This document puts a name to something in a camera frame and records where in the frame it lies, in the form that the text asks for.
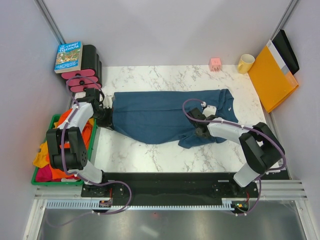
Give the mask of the blue t shirt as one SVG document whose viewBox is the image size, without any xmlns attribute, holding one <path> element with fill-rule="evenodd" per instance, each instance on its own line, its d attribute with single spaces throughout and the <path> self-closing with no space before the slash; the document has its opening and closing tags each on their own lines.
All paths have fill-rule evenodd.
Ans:
<svg viewBox="0 0 320 240">
<path fill-rule="evenodd" d="M 223 143 L 223 138 L 203 138 L 195 134 L 195 127 L 185 113 L 200 109 L 200 102 L 215 106 L 217 116 L 238 122 L 233 108 L 234 97 L 228 89 L 115 92 L 114 96 L 114 130 L 145 144 L 177 141 L 180 147 L 190 149 Z"/>
</svg>

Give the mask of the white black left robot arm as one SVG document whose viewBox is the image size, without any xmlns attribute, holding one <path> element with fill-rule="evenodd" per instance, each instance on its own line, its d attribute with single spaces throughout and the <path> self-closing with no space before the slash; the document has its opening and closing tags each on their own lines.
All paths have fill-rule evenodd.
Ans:
<svg viewBox="0 0 320 240">
<path fill-rule="evenodd" d="M 95 119 L 97 126 L 113 129 L 112 101 L 103 105 L 104 94 L 100 89 L 88 88 L 85 96 L 74 100 L 71 112 L 57 127 L 46 132 L 49 164 L 53 169 L 75 176 L 99 197 L 106 196 L 110 185 L 103 180 L 103 171 L 89 161 L 89 154 L 82 136 L 89 119 Z"/>
</svg>

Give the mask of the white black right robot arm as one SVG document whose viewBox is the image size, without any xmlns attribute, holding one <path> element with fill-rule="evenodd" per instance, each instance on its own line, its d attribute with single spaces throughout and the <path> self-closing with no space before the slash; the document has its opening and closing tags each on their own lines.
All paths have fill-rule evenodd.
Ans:
<svg viewBox="0 0 320 240">
<path fill-rule="evenodd" d="M 285 156 L 285 150 L 263 122 L 253 126 L 240 125 L 216 115 L 205 116 L 198 108 L 186 113 L 199 137 L 222 138 L 239 144 L 246 163 L 234 174 L 229 191 L 235 197 L 247 191 L 247 185 L 263 176 Z"/>
</svg>

